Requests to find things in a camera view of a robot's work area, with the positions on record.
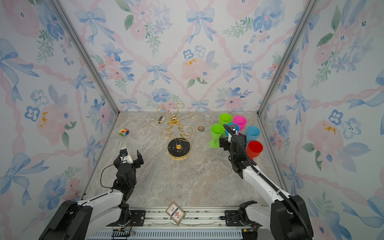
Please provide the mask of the gold wire glass rack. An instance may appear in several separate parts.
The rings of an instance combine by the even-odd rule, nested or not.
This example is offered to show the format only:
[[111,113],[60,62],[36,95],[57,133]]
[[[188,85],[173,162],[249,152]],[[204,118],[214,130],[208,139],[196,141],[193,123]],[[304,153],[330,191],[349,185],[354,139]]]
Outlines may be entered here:
[[169,140],[167,151],[169,155],[175,160],[182,160],[186,158],[191,151],[191,143],[188,137],[193,133],[190,126],[183,125],[182,121],[187,119],[197,119],[199,114],[197,112],[189,112],[187,115],[180,117],[179,111],[185,107],[184,103],[176,103],[176,112],[172,113],[167,110],[165,106],[159,106],[157,112],[166,115],[163,121],[158,122],[158,119],[149,121],[150,127],[156,127],[160,124],[166,124],[166,128],[161,132],[161,138]]

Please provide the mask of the magenta wine glass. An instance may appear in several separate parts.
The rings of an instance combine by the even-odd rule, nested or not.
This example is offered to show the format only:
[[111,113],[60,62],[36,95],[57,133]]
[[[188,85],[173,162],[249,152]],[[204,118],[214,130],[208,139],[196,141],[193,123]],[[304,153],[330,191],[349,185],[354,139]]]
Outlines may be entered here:
[[247,124],[247,119],[243,116],[235,116],[233,118],[233,123],[237,124],[240,128],[240,131],[242,131]]

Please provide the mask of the blue back wine glass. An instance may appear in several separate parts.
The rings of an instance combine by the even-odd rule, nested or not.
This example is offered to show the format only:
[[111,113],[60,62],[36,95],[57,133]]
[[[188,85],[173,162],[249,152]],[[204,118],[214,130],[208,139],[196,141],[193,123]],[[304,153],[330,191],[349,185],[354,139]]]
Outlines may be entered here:
[[229,123],[228,127],[231,130],[231,133],[238,135],[240,133],[240,127],[236,123]]

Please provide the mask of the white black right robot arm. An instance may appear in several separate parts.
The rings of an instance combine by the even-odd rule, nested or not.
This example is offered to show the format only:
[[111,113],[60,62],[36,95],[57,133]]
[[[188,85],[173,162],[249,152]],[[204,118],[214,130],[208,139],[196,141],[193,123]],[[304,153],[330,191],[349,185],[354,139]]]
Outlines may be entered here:
[[233,220],[249,229],[264,227],[276,240],[311,240],[314,231],[305,201],[284,191],[260,170],[246,153],[245,135],[221,137],[220,147],[229,152],[234,172],[254,187],[268,204],[262,207],[256,201],[242,203]]

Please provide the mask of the lime green wine glass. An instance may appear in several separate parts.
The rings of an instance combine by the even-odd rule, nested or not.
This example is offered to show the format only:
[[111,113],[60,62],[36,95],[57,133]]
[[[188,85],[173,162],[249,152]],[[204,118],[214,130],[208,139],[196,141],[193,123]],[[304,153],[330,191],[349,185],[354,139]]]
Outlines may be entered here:
[[221,124],[213,124],[211,127],[211,137],[209,144],[213,149],[217,149],[220,147],[220,137],[225,133],[225,128]]
[[233,121],[233,117],[228,113],[222,113],[220,114],[219,118],[219,124],[221,125],[228,125]]

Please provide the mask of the red wine glass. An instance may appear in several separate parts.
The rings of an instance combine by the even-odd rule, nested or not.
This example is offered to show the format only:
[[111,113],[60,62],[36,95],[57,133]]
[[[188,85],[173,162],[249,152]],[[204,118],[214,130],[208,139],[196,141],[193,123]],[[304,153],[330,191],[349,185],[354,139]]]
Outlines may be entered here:
[[251,158],[257,158],[263,151],[263,145],[258,141],[250,141],[247,145],[247,155]]

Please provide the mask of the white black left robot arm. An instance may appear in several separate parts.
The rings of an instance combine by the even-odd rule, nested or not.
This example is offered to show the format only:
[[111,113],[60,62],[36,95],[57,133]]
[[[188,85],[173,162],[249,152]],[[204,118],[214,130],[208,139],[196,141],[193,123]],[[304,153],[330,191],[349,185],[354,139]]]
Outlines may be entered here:
[[137,169],[143,164],[139,151],[133,160],[127,149],[121,149],[112,164],[118,170],[113,186],[96,197],[62,203],[39,239],[86,240],[109,224],[129,224],[133,217],[127,200],[137,184]]

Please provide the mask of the light blue front wine glass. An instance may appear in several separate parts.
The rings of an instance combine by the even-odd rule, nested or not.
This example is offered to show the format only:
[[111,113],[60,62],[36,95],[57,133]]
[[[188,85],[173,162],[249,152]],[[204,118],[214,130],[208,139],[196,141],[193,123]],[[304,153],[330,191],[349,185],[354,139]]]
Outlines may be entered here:
[[256,126],[249,126],[246,129],[247,144],[251,141],[256,141],[261,134],[261,130]]

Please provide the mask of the lime green back wine glass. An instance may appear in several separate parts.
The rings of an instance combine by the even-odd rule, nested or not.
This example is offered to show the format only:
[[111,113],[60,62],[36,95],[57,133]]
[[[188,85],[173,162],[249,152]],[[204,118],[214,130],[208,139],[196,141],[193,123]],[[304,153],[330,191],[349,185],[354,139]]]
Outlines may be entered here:
[[217,149],[220,147],[220,137],[225,133],[225,128],[221,124],[213,124],[211,127],[211,137],[209,144],[213,149]]

